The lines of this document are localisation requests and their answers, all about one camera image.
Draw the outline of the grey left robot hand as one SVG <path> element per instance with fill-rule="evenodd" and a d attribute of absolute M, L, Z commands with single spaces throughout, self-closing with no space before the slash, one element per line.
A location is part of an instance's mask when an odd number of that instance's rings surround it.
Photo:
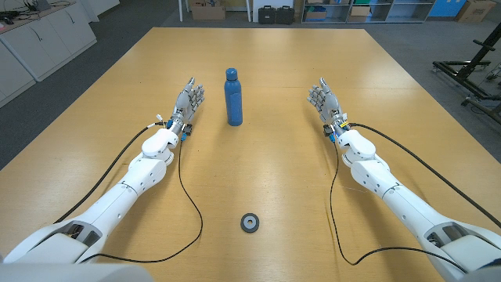
<path fill-rule="evenodd" d="M 178 95 L 171 118 L 173 120 L 180 120 L 183 124 L 191 124 L 196 110 L 203 101 L 204 87 L 202 85 L 195 85 L 195 78 L 191 77 Z"/>

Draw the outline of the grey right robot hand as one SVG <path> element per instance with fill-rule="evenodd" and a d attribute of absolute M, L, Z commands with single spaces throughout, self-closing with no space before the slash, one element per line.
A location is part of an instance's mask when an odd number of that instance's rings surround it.
<path fill-rule="evenodd" d="M 319 118 L 325 125 L 342 127 L 347 121 L 337 96 L 324 78 L 319 79 L 319 85 L 312 86 L 307 100 L 319 112 Z"/>

